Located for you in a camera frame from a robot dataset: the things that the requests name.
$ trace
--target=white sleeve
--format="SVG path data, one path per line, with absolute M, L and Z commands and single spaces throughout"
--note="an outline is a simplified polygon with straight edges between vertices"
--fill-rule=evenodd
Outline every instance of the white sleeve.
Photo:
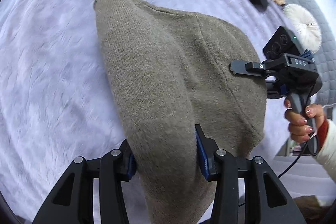
M 333 181 L 336 182 L 336 125 L 328 120 L 329 129 L 321 151 L 315 157 Z

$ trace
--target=hand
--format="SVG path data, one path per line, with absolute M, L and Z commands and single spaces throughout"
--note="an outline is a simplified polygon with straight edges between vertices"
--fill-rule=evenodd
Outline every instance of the hand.
M 285 107 L 291 107 L 291 103 L 288 99 L 285 100 Z M 323 107 L 321 105 L 311 104 L 306 107 L 305 112 L 309 118 L 315 117 L 316 127 L 319 129 L 325 120 Z M 309 140 L 309 134 L 313 131 L 313 129 L 307 125 L 308 121 L 306 118 L 298 113 L 295 113 L 291 109 L 286 110 L 285 118 L 290 122 L 288 130 L 291 133 L 292 140 L 297 143 L 303 143 Z

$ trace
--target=white round cushion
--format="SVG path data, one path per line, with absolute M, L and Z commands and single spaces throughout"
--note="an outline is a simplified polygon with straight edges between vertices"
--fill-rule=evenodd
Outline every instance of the white round cushion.
M 305 50 L 316 53 L 322 43 L 321 29 L 313 15 L 298 4 L 288 4 L 283 12 L 296 29 L 301 44 Z

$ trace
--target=red sleeve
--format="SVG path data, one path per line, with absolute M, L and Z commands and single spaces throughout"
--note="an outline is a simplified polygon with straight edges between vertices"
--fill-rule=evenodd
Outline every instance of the red sleeve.
M 327 118 L 324 119 L 324 122 L 322 123 L 322 125 L 320 126 L 320 128 L 317 130 L 317 136 L 319 138 L 319 142 L 320 142 L 320 149 L 319 151 L 321 151 L 324 142 L 327 138 L 327 134 L 328 134 L 328 129 L 329 129 L 329 123 L 327 121 Z

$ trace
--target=screw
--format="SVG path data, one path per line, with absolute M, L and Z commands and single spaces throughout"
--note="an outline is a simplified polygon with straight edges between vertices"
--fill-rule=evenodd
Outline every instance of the screw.
M 216 151 L 218 156 L 225 156 L 226 155 L 226 151 L 224 149 L 218 149 Z
M 80 163 L 83 161 L 83 157 L 76 157 L 73 161 L 74 161 L 76 164 L 80 164 Z
M 119 149 L 114 149 L 111 151 L 111 155 L 112 156 L 119 156 L 121 153 L 121 151 Z
M 256 163 L 258 163 L 258 164 L 262 164 L 263 162 L 264 162 L 264 159 L 262 158 L 262 157 L 255 157 L 254 158 L 254 161 L 256 162 Z

